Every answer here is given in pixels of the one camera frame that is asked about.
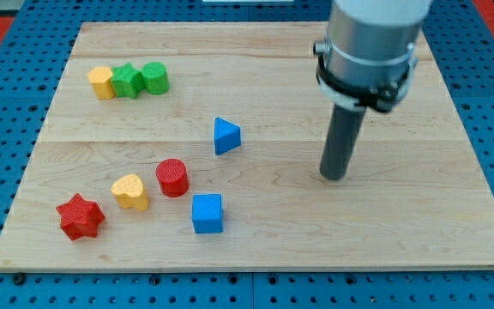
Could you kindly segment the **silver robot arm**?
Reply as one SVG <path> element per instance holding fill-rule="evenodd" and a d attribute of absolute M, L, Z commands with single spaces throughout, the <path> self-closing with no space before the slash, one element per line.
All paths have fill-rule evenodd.
<path fill-rule="evenodd" d="M 407 95 L 428 0 L 334 0 L 314 44 L 322 91 L 349 112 L 390 112 Z"/>

